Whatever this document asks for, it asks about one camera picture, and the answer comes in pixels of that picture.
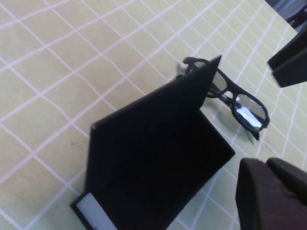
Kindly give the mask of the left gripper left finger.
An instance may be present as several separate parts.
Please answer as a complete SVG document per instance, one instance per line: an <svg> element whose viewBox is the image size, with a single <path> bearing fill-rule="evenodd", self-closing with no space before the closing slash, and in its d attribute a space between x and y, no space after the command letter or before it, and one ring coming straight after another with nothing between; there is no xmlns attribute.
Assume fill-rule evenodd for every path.
<svg viewBox="0 0 307 230"><path fill-rule="evenodd" d="M258 159L240 161L236 205L243 230L307 228L307 198L299 198Z"/></svg>

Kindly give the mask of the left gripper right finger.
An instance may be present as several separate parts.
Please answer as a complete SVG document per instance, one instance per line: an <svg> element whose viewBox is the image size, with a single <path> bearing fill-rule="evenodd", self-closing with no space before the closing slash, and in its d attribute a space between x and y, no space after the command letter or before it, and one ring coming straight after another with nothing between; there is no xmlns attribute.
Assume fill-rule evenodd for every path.
<svg viewBox="0 0 307 230"><path fill-rule="evenodd" d="M307 173L279 158L268 158L268 167L299 198L307 197Z"/></svg>

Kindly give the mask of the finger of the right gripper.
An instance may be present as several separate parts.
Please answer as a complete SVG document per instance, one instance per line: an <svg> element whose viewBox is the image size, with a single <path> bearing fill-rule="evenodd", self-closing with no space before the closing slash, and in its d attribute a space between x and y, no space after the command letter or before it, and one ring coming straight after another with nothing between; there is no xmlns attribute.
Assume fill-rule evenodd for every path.
<svg viewBox="0 0 307 230"><path fill-rule="evenodd" d="M283 48L274 54L269 60L268 65L272 70L278 68L285 61L294 57L307 47L307 31L300 30Z"/></svg>
<svg viewBox="0 0 307 230"><path fill-rule="evenodd" d="M291 59L273 71L273 76L281 88L307 81L307 57Z"/></svg>

